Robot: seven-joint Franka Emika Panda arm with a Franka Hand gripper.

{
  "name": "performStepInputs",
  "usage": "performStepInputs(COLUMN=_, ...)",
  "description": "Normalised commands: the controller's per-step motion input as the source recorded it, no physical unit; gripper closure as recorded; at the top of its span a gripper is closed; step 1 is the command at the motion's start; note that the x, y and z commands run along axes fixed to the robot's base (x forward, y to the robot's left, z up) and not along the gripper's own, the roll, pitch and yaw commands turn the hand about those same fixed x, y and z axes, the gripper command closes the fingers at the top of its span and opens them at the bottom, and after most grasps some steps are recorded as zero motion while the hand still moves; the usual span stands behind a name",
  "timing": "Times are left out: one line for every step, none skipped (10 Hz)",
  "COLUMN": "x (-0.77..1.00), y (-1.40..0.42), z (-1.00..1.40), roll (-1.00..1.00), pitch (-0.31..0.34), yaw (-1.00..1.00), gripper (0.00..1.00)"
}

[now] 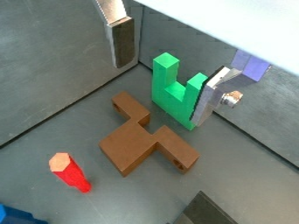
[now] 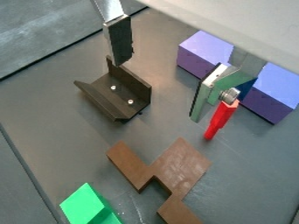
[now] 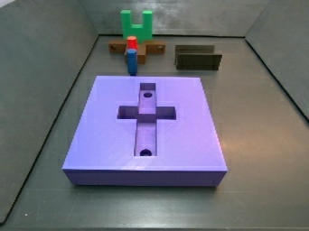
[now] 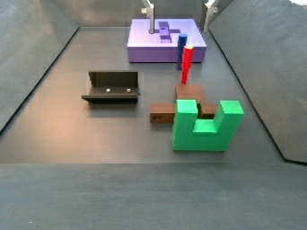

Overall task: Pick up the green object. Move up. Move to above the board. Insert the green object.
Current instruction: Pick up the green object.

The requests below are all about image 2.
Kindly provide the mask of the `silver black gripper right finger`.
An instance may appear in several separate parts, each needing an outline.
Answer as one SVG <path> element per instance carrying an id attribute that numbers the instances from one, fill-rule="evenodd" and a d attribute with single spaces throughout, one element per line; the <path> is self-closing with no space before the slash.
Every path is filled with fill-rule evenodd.
<path id="1" fill-rule="evenodd" d="M 267 61 L 235 46 L 228 63 L 230 66 L 219 63 L 199 83 L 190 111 L 194 122 L 202 119 L 207 104 L 215 105 L 218 101 L 232 104 L 240 93 L 236 86 L 258 77 Z"/>

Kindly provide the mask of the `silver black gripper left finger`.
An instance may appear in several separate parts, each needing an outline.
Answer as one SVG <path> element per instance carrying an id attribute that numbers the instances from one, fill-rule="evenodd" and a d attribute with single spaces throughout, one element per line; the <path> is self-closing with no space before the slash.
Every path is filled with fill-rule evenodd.
<path id="1" fill-rule="evenodd" d="M 123 65 L 133 54 L 131 17 L 124 13 L 119 0 L 89 0 L 103 18 L 103 31 L 107 38 L 112 63 Z"/>

